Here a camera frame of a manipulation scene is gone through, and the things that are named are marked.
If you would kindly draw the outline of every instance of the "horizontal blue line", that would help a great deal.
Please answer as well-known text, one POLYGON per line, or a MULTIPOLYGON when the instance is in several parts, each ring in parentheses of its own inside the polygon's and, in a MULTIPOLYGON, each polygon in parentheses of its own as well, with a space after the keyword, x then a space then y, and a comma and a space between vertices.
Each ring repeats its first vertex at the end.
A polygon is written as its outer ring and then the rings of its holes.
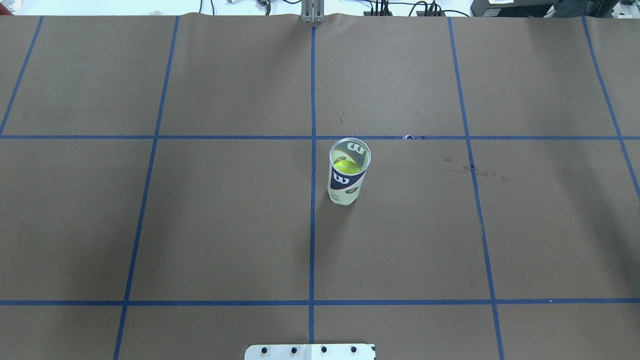
MULTIPOLYGON (((362 140, 464 140, 463 135, 363 135, 362 140)), ((159 135, 160 140, 340 140, 338 135, 159 135)), ((617 136, 509 136, 472 135, 471 140, 619 140, 617 136)), ((19 140, 153 140, 154 135, 0 135, 0 139, 19 140)), ((623 136, 624 140, 640 140, 640 136, 623 136)))
POLYGON ((0 300, 0 306, 122 306, 108 300, 0 300))
MULTIPOLYGON (((491 305, 491 299, 443 300, 130 300, 128 306, 410 306, 491 305)), ((528 304, 640 304, 640 298, 496 299, 498 305, 528 304)), ((0 300, 0 306, 122 306, 111 300, 0 300)))
POLYGON ((129 306, 308 306, 308 300, 130 300, 129 306))

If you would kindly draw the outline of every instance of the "red object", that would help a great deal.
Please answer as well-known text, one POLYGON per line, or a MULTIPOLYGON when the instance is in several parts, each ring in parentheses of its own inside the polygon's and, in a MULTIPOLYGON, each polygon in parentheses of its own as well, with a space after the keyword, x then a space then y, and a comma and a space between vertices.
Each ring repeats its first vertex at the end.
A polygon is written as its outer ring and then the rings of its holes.
POLYGON ((0 15, 13 15, 9 10, 7 10, 7 8, 4 7, 4 5, 2 5, 2 3, 0 3, 0 15))

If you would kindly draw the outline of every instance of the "white sticker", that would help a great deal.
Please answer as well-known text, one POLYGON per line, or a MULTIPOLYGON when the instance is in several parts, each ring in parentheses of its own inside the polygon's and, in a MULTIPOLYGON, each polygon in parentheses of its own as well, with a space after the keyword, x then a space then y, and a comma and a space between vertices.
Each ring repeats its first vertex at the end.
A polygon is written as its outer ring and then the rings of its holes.
POLYGON ((500 13, 500 10, 502 9, 487 9, 484 11, 484 14, 482 14, 482 16, 483 17, 498 16, 498 14, 500 13))

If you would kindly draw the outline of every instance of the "gray tabletop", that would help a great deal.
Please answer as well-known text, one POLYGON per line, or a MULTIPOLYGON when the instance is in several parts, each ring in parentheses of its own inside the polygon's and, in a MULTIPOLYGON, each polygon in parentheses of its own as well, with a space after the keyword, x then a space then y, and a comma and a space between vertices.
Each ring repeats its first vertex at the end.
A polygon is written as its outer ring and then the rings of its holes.
POLYGON ((638 358, 639 31, 0 17, 0 358, 638 358))

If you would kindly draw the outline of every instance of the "vertical blue line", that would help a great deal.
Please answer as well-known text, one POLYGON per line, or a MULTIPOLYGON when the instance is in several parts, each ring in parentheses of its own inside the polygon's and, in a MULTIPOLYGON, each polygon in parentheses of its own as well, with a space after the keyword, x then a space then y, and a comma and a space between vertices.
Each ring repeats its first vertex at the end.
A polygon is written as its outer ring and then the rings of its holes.
POLYGON ((0 135, 2 135, 4 131, 4 127, 6 126, 6 121, 9 120, 9 113, 11 113, 11 107, 13 106, 13 101, 15 100, 15 96, 18 94, 18 88, 20 88, 20 83, 22 82, 24 71, 27 69, 27 64, 29 63, 29 59, 31 58, 31 53, 33 52, 33 47, 36 44, 36 39, 38 38, 38 34, 40 33, 40 28, 42 27, 43 20, 44 20, 44 16, 41 16, 40 20, 38 20, 38 26, 36 27, 36 31, 33 33, 33 38, 31 39, 31 45, 29 45, 29 50, 27 51, 27 55, 24 57, 24 61, 22 62, 22 68, 20 68, 18 79, 15 81, 15 86, 13 87, 11 98, 9 99, 9 104, 7 104, 6 111, 4 112, 2 124, 0 124, 0 135))
POLYGON ((311 28, 311 212, 309 229, 309 343, 314 343, 316 299, 316 27, 311 28))
POLYGON ((611 121, 613 121, 613 127, 616 129, 616 134, 618 135, 618 141, 620 142, 620 147, 622 148, 622 154, 625 156, 625 161, 627 162, 629 173, 631 173, 631 180, 634 183, 634 188, 636 189, 636 195, 640 200, 640 186, 638 185, 636 172, 634 171, 634 167, 631 164, 631 159, 629 159, 627 146, 625 146, 625 141, 622 138, 622 132, 620 131, 620 126, 618 125, 618 119, 616 119, 616 114, 613 111, 613 106, 611 105, 611 100, 609 98, 609 93, 607 92, 607 87, 604 85, 604 80, 602 79, 602 74, 600 73, 600 67, 598 66, 598 60, 596 59, 596 53, 593 50, 593 43, 591 43, 591 35, 589 34, 587 19, 584 16, 582 16, 582 26, 584 27, 584 34, 587 36, 587 44, 589 45, 589 52, 591 53, 591 60, 593 61, 593 67, 596 70, 596 75, 598 76, 598 81, 600 82, 600 88, 602 88, 604 99, 607 102, 607 107, 609 108, 609 115, 611 116, 611 121))
POLYGON ((127 308, 129 306, 129 295, 131 294, 131 284, 133 282, 133 273, 136 267, 136 258, 138 256, 138 246, 140 244, 140 234, 142 232, 142 221, 145 217, 145 208, 147 207, 147 195, 149 193, 149 184, 151 183, 151 173, 154 168, 154 160, 156 158, 156 148, 158 136, 160 133, 160 123, 162 122, 162 114, 164 110, 164 99, 166 97, 166 88, 169 85, 169 74, 171 72, 171 63, 173 61, 173 50, 175 49, 175 39, 178 33, 178 23, 180 17, 175 17, 173 25, 173 36, 171 39, 171 47, 169 49, 169 60, 166 64, 166 72, 164 73, 164 83, 162 88, 162 96, 160 97, 160 105, 158 106, 158 116, 156 119, 156 130, 154 131, 154 141, 151 145, 151 155, 149 156, 149 164, 147 167, 147 178, 145 180, 145 189, 142 192, 142 202, 140 204, 140 214, 138 215, 138 225, 136 227, 136 237, 133 242, 133 251, 131 252, 131 263, 129 264, 129 275, 127 276, 127 287, 124 293, 124 303, 122 304, 122 312, 120 313, 120 325, 118 326, 118 336, 113 351, 113 360, 120 357, 120 345, 122 344, 122 334, 124 333, 124 324, 127 318, 127 308))
POLYGON ((460 68, 458 67, 458 54, 456 52, 456 41, 453 35, 453 23, 448 17, 449 37, 451 38, 451 52, 453 54, 453 65, 456 71, 456 82, 458 83, 458 97, 460 98, 460 111, 462 112, 462 124, 465 128, 465 139, 467 141, 467 154, 469 156, 469 167, 471 168, 471 180, 474 185, 474 195, 476 196, 476 210, 480 219, 480 230, 482 233, 482 244, 484 250, 484 267, 486 268, 486 278, 489 283, 489 295, 491 296, 493 325, 495 327, 495 338, 498 344, 498 355, 500 360, 504 360, 504 350, 502 348, 502 333, 500 331, 500 321, 498 318, 498 306, 495 301, 495 290, 493 289, 493 275, 491 271, 491 261, 489 259, 489 246, 486 243, 486 231, 484 229, 484 216, 482 213, 482 204, 480 203, 480 192, 478 190, 478 182, 476 176, 476 164, 474 163, 474 155, 471 148, 471 137, 469 135, 469 126, 467 122, 467 109, 465 107, 465 98, 462 93, 462 81, 460 79, 460 68))

